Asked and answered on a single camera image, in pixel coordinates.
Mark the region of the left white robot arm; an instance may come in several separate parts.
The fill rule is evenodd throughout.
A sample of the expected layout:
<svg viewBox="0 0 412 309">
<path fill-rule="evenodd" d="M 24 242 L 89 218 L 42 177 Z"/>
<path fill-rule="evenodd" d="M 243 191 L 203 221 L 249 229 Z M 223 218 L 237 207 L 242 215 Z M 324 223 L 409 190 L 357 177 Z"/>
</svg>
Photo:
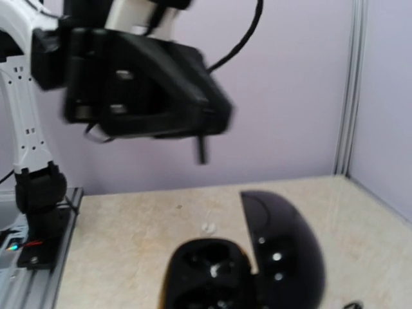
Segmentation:
<svg viewBox="0 0 412 309">
<path fill-rule="evenodd" d="M 201 53 L 174 42 L 189 1 L 1 2 L 1 94 L 12 121 L 15 197 L 29 236 L 60 236 L 67 182 L 44 141 L 34 88 L 65 89 L 62 115 L 106 141 L 189 138 L 206 162 L 206 137 L 224 133 L 232 104 Z"/>
</svg>

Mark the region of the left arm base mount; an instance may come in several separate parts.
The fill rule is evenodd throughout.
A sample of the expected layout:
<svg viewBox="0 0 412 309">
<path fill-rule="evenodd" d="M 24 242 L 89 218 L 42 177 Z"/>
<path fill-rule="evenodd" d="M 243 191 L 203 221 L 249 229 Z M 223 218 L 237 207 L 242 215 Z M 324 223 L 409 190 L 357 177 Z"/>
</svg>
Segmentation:
<svg viewBox="0 0 412 309">
<path fill-rule="evenodd" d="M 17 260 L 19 268 L 53 270 L 70 230 L 70 220 L 77 217 L 76 207 L 57 207 L 50 212 L 27 214 L 28 237 Z"/>
</svg>

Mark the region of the black earbud charging case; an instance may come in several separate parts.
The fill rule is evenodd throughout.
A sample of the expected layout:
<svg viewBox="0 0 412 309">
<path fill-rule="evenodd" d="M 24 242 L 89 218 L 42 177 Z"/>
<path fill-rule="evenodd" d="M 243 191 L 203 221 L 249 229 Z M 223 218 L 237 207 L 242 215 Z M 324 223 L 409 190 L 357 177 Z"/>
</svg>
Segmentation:
<svg viewBox="0 0 412 309">
<path fill-rule="evenodd" d="M 171 255 L 160 308 L 318 308 L 326 286 L 321 246 L 285 197 L 240 192 L 252 245 L 225 238 L 182 243 Z"/>
</svg>

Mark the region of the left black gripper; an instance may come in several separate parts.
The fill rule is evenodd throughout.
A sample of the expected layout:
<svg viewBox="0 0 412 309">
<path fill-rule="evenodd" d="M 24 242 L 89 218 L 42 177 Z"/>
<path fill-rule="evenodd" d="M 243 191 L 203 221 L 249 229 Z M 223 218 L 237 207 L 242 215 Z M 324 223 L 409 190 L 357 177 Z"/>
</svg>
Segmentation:
<svg viewBox="0 0 412 309">
<path fill-rule="evenodd" d="M 64 88 L 62 116 L 93 123 L 112 138 L 159 139 L 220 135 L 229 127 L 232 104 L 209 75 L 195 48 L 114 33 L 102 52 L 93 50 L 94 28 L 32 32 L 30 69 L 45 91 Z"/>
</svg>

